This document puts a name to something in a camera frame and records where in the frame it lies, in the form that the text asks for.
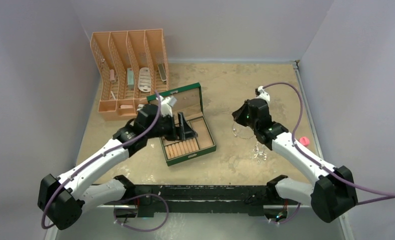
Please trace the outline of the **green jewelry box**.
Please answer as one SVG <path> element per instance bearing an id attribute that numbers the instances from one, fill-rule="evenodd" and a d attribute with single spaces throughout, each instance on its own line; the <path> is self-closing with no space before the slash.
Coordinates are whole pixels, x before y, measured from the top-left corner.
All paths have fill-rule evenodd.
<path id="1" fill-rule="evenodd" d="M 147 135 L 159 137 L 167 166 L 215 152 L 217 145 L 204 116 L 200 83 L 159 95 L 168 115 L 160 116 Z"/>

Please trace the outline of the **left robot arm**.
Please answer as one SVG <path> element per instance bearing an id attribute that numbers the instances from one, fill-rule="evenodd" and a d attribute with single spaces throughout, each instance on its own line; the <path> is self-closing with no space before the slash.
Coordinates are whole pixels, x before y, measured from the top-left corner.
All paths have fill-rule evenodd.
<path id="1" fill-rule="evenodd" d="M 134 120 L 120 128 L 96 153 L 80 165 L 59 175 L 48 174 L 40 182 L 38 207 L 42 210 L 41 226 L 49 229 L 46 218 L 53 226 L 64 230 L 72 226 L 80 216 L 99 205 L 119 201 L 130 204 L 134 198 L 135 185 L 124 176 L 94 185 L 94 182 L 117 164 L 132 157 L 147 145 L 148 139 L 165 138 L 184 141 L 197 137 L 188 125 L 183 113 L 161 113 L 159 106 L 146 104 Z"/>

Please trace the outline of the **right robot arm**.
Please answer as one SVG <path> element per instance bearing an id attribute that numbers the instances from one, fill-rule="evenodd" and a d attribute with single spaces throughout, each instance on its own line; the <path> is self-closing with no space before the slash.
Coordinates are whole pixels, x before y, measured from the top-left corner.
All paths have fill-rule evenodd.
<path id="1" fill-rule="evenodd" d="M 310 206 L 324 222 L 330 223 L 358 204 L 352 172 L 345 166 L 335 167 L 322 160 L 301 143 L 282 124 L 272 120 L 268 103 L 261 98 L 248 99 L 232 113 L 235 123 L 252 129 L 259 143 L 279 154 L 296 167 L 309 181 L 287 176 L 268 182 L 267 199 L 274 204 L 290 199 Z"/>

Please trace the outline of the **grey flat item in rack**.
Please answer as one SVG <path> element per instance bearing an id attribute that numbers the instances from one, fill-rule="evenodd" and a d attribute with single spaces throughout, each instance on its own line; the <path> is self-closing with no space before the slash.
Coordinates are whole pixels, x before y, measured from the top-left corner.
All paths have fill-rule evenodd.
<path id="1" fill-rule="evenodd" d="M 157 65 L 157 67 L 158 67 L 158 72 L 159 72 L 161 81 L 163 83 L 166 83 L 168 77 L 167 77 L 167 72 L 166 72 L 166 69 L 165 69 L 165 65 L 163 63 L 160 63 L 160 64 Z"/>

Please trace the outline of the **pink capped tube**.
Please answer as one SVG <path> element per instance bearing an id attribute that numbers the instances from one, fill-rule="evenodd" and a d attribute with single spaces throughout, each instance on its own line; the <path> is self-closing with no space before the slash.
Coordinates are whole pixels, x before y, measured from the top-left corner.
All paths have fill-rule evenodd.
<path id="1" fill-rule="evenodd" d="M 301 137 L 301 138 L 299 139 L 299 142 L 300 142 L 304 147 L 309 146 L 310 143 L 311 143 L 310 139 L 309 139 L 308 137 L 306 137 L 306 136 Z"/>

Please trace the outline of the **green grey item in rack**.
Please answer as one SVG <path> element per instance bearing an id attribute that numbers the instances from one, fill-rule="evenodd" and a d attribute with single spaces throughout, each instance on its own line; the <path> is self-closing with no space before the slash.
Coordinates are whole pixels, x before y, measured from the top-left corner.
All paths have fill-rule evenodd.
<path id="1" fill-rule="evenodd" d="M 133 69 L 127 68 L 126 70 L 126 82 L 127 82 L 127 87 L 129 90 L 134 90 L 135 87 L 135 77 L 134 77 L 134 71 Z"/>

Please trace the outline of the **orange file organizer rack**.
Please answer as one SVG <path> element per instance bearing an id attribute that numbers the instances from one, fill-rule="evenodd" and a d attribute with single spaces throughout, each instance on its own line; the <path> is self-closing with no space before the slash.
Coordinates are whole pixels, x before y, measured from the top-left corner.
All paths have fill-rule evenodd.
<path id="1" fill-rule="evenodd" d="M 105 121 L 126 121 L 137 115 L 138 106 L 147 103 L 155 91 L 170 89 L 169 62 L 163 29 L 94 32 L 90 48 L 100 73 L 102 88 L 98 113 Z M 164 64 L 167 81 L 162 82 L 158 64 Z M 151 92 L 138 89 L 140 68 L 148 67 Z M 134 72 L 134 90 L 127 86 L 127 68 Z M 116 82 L 110 82 L 110 69 L 115 71 Z M 116 100 L 111 96 L 113 91 Z"/>

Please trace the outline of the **pink item in rack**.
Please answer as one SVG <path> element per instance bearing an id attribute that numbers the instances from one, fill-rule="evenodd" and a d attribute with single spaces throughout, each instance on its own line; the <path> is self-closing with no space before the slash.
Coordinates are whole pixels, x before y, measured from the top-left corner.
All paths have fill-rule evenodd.
<path id="1" fill-rule="evenodd" d="M 114 70 L 114 69 L 110 69 L 110 70 L 109 70 L 109 81 L 110 81 L 111 83 L 116 83 L 116 82 L 117 82 L 116 73 L 115 73 L 115 70 Z"/>

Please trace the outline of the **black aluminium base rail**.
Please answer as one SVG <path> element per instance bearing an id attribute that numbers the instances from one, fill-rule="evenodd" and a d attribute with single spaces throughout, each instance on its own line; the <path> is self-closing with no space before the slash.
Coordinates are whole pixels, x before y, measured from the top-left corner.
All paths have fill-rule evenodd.
<path id="1" fill-rule="evenodd" d="M 299 202 L 274 196 L 265 185 L 155 185 L 120 182 L 104 191 L 98 205 L 135 205 L 138 217 L 155 213 L 247 214 L 282 219 Z"/>

